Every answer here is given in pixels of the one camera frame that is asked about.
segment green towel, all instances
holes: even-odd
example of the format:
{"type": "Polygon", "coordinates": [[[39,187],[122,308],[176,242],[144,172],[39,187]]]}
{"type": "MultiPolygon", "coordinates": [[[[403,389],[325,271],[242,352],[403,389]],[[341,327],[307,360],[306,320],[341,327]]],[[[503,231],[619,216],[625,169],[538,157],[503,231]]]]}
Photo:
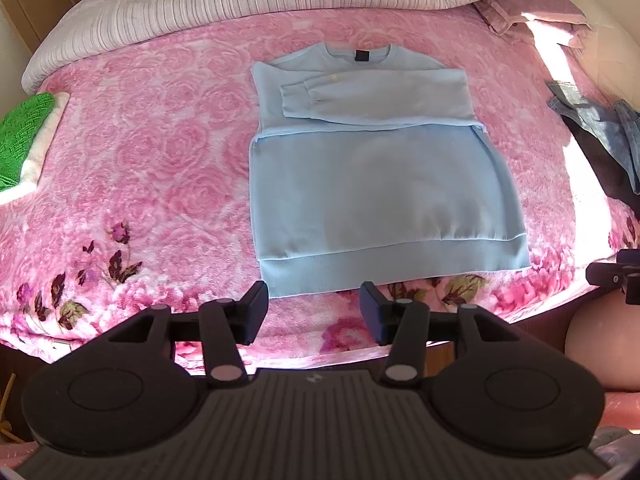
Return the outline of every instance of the green towel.
{"type": "Polygon", "coordinates": [[[34,95],[11,110],[0,123],[0,191],[17,186],[33,137],[53,110],[50,93],[34,95]]]}

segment folded sleeve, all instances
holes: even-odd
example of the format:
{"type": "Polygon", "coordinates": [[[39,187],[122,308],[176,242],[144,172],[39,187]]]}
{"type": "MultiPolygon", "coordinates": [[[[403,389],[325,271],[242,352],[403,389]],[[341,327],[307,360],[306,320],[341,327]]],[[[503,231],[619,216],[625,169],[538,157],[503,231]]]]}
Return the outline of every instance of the folded sleeve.
{"type": "Polygon", "coordinates": [[[476,124],[463,70],[354,70],[280,87],[285,117],[363,126],[476,124]]]}

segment pink rose pattern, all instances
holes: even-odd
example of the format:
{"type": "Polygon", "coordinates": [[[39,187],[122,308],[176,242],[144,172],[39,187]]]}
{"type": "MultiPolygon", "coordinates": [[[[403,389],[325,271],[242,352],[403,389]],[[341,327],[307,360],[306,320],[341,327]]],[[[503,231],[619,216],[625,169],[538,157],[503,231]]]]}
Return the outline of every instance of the pink rose pattern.
{"type": "MultiPolygon", "coordinates": [[[[508,45],[468,6],[280,12],[176,32],[47,79],[45,90],[71,99],[37,192],[0,208],[0,339],[51,361],[57,340],[75,348],[152,304],[193,311],[259,279],[248,208],[258,125],[250,68],[318,41],[397,43],[464,68],[478,117],[520,190],[531,269],[393,283],[382,286],[388,297],[438,310],[473,301],[513,320],[589,290],[563,155],[572,136],[546,106],[550,76],[532,46],[508,45]]],[[[601,99],[569,63],[582,93],[601,99]]],[[[597,186],[580,200],[609,207],[610,225],[589,231],[594,258],[638,245],[625,205],[597,186]]],[[[354,291],[271,301],[258,339],[241,349],[250,369],[384,353],[354,291]]],[[[181,344],[177,362],[202,370],[202,348],[181,344]]]]}

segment purple flower print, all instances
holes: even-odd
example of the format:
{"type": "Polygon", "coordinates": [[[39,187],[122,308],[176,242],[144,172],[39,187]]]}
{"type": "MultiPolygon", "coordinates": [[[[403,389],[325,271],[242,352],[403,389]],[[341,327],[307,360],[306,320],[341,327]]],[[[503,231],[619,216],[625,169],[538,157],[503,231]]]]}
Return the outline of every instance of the purple flower print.
{"type": "Polygon", "coordinates": [[[128,244],[130,235],[129,235],[129,223],[120,222],[114,225],[111,228],[111,238],[114,242],[119,244],[128,244]]]}
{"type": "Polygon", "coordinates": [[[33,297],[34,290],[29,283],[23,283],[16,292],[15,297],[20,304],[28,304],[33,297]]]}

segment pink pillow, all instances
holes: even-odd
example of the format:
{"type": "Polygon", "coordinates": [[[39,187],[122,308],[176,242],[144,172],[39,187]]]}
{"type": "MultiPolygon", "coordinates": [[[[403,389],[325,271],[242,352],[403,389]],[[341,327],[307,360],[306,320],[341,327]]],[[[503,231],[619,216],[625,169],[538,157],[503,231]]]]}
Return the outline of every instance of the pink pillow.
{"type": "Polygon", "coordinates": [[[558,31],[550,31],[560,38],[556,43],[575,48],[581,48],[590,31],[584,13],[569,0],[481,0],[474,5],[498,36],[506,34],[511,41],[532,43],[533,34],[524,25],[527,22],[556,24],[558,31]]]}
{"type": "Polygon", "coordinates": [[[584,42],[592,32],[589,25],[535,20],[515,23],[502,37],[510,44],[523,41],[533,45],[536,44],[536,37],[542,37],[544,40],[571,48],[584,48],[584,42]]]}

